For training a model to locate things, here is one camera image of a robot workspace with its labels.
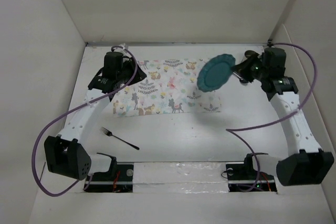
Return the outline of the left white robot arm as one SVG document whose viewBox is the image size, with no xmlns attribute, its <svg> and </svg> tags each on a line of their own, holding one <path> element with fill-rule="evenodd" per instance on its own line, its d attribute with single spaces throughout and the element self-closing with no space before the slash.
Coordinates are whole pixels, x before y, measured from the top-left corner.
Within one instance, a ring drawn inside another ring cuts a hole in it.
<svg viewBox="0 0 336 224">
<path fill-rule="evenodd" d="M 105 180 L 117 175 L 116 158 L 107 154 L 90 155 L 84 148 L 99 115 L 114 95 L 146 78 L 136 60 L 123 52 L 106 53 L 103 67 L 88 85 L 83 108 L 74 113 L 67 125 L 44 142 L 48 170 L 76 180 L 99 173 Z"/>
</svg>

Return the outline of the black metal spoon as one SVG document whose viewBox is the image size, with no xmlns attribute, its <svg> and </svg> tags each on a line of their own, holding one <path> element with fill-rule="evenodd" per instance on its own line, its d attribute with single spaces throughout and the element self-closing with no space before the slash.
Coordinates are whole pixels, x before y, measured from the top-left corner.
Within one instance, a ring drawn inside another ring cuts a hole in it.
<svg viewBox="0 0 336 224">
<path fill-rule="evenodd" d="M 242 78 L 241 76 L 239 76 L 237 73 L 233 72 L 233 76 L 235 76 L 239 80 L 240 84 L 242 84 L 244 86 L 246 86 L 246 85 L 249 84 L 248 81 L 246 81 L 244 78 Z"/>
</svg>

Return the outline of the floral animal print napkin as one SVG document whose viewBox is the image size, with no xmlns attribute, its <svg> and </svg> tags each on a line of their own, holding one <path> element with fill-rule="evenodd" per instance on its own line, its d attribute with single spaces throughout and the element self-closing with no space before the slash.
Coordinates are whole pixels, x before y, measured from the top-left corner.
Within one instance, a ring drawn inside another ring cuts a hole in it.
<svg viewBox="0 0 336 224">
<path fill-rule="evenodd" d="M 219 112 L 220 96 L 197 87 L 197 76 L 206 63 L 206 59 L 139 61 L 147 78 L 115 95 L 113 116 Z"/>
</svg>

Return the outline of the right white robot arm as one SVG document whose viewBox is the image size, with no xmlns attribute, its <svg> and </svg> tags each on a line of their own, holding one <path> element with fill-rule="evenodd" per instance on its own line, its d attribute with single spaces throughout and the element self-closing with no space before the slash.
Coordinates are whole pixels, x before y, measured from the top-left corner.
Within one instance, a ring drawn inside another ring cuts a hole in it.
<svg viewBox="0 0 336 224">
<path fill-rule="evenodd" d="M 323 151 L 313 136 L 302 111 L 297 85 L 285 75 L 286 53 L 281 48 L 267 47 L 262 54 L 248 50 L 245 60 L 232 70 L 244 82 L 258 80 L 276 111 L 285 134 L 288 156 L 285 159 L 268 154 L 248 154 L 243 173 L 254 179 L 261 172 L 277 177 L 283 186 L 322 183 L 334 163 L 331 152 Z"/>
</svg>

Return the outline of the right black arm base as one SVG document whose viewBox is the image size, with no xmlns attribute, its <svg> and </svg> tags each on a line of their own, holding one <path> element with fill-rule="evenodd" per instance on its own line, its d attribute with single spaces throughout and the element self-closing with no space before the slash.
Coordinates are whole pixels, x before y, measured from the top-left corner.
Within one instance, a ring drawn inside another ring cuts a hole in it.
<svg viewBox="0 0 336 224">
<path fill-rule="evenodd" d="M 229 162 L 225 164 L 225 169 L 221 176 L 227 180 L 230 193 L 245 192 L 277 192 L 275 179 L 273 176 L 260 172 L 259 180 L 256 184 L 257 171 L 253 168 L 254 157 L 247 154 L 241 162 Z"/>
</svg>

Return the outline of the teal ceramic plate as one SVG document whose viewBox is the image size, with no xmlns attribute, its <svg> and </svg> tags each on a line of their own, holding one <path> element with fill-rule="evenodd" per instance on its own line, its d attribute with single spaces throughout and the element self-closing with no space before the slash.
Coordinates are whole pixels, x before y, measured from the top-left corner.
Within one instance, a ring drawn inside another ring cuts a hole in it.
<svg viewBox="0 0 336 224">
<path fill-rule="evenodd" d="M 212 92 L 221 88 L 233 74 L 236 59 L 230 54 L 218 55 L 210 59 L 200 70 L 197 87 L 202 92 Z"/>
</svg>

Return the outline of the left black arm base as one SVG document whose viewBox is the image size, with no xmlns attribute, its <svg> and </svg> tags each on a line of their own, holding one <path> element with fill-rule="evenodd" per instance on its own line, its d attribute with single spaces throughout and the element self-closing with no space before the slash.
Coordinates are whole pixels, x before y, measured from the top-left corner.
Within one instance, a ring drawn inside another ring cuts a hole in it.
<svg viewBox="0 0 336 224">
<path fill-rule="evenodd" d="M 107 172 L 97 172 L 87 177 L 83 190 L 87 193 L 132 193 L 134 163 L 118 162 L 109 156 L 111 165 Z"/>
</svg>

